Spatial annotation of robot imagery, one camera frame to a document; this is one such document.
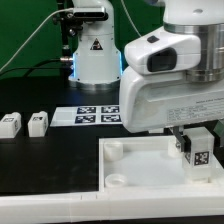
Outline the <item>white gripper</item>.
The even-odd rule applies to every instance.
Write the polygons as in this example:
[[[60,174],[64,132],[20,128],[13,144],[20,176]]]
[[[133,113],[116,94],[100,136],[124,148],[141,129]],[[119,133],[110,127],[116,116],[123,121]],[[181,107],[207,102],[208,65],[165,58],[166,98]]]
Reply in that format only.
[[[186,140],[179,126],[224,118],[224,79],[193,83],[183,72],[143,76],[128,67],[120,83],[119,105],[129,132],[173,127],[176,147],[184,152]],[[217,121],[213,133],[215,144],[224,147],[224,120]]]

